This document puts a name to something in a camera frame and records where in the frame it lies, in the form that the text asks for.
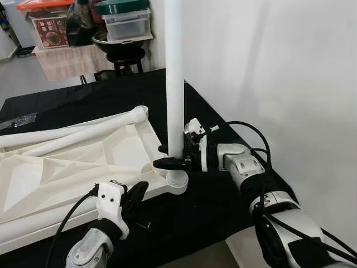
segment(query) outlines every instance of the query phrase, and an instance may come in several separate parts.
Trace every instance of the metal bowl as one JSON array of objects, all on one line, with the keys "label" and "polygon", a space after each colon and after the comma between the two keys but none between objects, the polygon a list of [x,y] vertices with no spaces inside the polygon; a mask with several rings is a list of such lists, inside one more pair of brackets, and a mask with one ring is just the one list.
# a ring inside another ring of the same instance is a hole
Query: metal bowl
[{"label": "metal bowl", "polygon": [[95,45],[104,53],[114,54],[114,53],[127,53],[133,50],[137,50],[144,44],[143,41],[129,41],[122,43],[109,43],[107,39],[107,31],[97,32],[93,37],[93,42]]}]

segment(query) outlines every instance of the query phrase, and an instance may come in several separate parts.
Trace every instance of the white pipe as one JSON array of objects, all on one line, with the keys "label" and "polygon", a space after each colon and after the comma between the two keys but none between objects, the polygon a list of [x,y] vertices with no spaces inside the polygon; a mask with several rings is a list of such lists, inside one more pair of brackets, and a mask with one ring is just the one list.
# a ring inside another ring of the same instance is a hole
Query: white pipe
[{"label": "white pipe", "polygon": [[88,126],[67,127],[67,128],[58,128],[56,130],[43,130],[43,131],[4,135],[4,136],[0,136],[0,148],[53,140],[55,138],[64,137],[74,132],[83,130],[87,127]]},{"label": "white pipe", "polygon": [[[185,124],[181,0],[165,0],[165,53],[168,155],[181,159]],[[170,170],[166,179],[174,188],[187,188],[188,177],[184,171]]]},{"label": "white pipe", "polygon": [[75,144],[77,142],[109,133],[120,127],[144,121],[147,118],[146,110],[147,107],[145,106],[137,106],[126,114],[107,120],[103,123],[90,126],[65,137],[58,138],[57,140],[53,140],[32,150],[23,152],[22,155],[41,156],[44,154],[48,154],[49,152]]}]

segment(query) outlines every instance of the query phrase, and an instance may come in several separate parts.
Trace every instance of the stool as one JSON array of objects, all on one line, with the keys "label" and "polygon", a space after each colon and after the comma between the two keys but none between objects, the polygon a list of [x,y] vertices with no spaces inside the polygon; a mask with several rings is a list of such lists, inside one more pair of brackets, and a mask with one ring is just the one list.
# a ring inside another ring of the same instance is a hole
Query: stool
[{"label": "stool", "polygon": [[125,69],[130,65],[137,65],[139,73],[144,73],[143,66],[141,65],[141,59],[143,57],[145,57],[145,50],[141,48],[107,54],[107,60],[114,63],[116,76],[122,75],[120,70],[121,66],[124,66],[123,75],[125,75]]}]

